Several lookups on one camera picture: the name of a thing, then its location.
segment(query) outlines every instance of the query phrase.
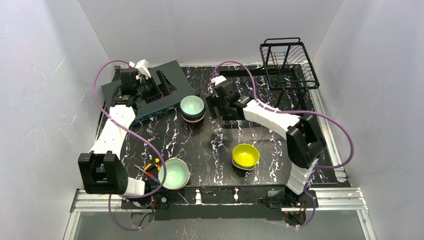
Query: floor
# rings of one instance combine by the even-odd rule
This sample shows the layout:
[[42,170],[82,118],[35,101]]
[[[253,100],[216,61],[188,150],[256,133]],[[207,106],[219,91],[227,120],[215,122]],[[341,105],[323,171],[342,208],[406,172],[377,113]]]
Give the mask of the floor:
[[[125,226],[139,224],[141,218],[114,212]],[[283,222],[264,219],[178,219],[155,221],[142,231],[125,231],[112,222],[107,212],[83,212],[76,229],[76,240],[168,239],[168,240],[277,240],[343,239],[364,240],[355,210],[318,211],[313,222],[299,231],[281,226]]]

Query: white wall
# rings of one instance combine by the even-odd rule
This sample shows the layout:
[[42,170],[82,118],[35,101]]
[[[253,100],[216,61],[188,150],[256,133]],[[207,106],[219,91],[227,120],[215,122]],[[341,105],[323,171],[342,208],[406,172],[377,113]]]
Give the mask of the white wall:
[[379,239],[424,233],[423,13],[422,1],[346,0],[313,59],[327,113],[352,133],[347,174]]
[[79,2],[111,59],[207,65],[262,62],[259,45],[267,38],[301,37],[313,57],[343,1]]
[[77,0],[0,1],[1,239],[62,239],[107,60]]

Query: dish rack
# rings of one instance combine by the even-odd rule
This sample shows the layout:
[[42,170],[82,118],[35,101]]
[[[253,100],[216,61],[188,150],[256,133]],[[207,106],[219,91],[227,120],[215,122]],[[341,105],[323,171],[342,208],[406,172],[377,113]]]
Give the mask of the dish rack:
[[[305,101],[308,90],[320,86],[305,45],[299,37],[268,38],[260,46],[262,66],[250,69],[253,76],[264,76],[269,89],[280,91],[275,108],[282,102],[295,97],[292,109],[309,110]],[[247,77],[246,70],[222,70],[224,77]]]
[[269,89],[308,90],[320,86],[299,37],[268,38],[259,48]]

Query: yellow bowl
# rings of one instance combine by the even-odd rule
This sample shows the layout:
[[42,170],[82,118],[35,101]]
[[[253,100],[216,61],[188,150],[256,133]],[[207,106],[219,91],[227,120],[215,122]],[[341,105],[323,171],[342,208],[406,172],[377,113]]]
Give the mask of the yellow bowl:
[[259,151],[250,144],[243,143],[232,150],[232,159],[242,168],[254,167],[259,162],[259,157]]

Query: orange tool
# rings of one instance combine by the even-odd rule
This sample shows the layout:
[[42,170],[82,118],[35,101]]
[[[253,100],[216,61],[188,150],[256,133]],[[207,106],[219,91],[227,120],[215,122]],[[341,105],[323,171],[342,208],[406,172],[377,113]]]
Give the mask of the orange tool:
[[153,167],[157,168],[157,171],[159,171],[159,169],[161,169],[161,167],[159,166],[159,162],[161,161],[159,158],[155,158],[154,159],[155,163],[149,163],[145,168],[144,171],[149,172],[150,170],[153,169]]

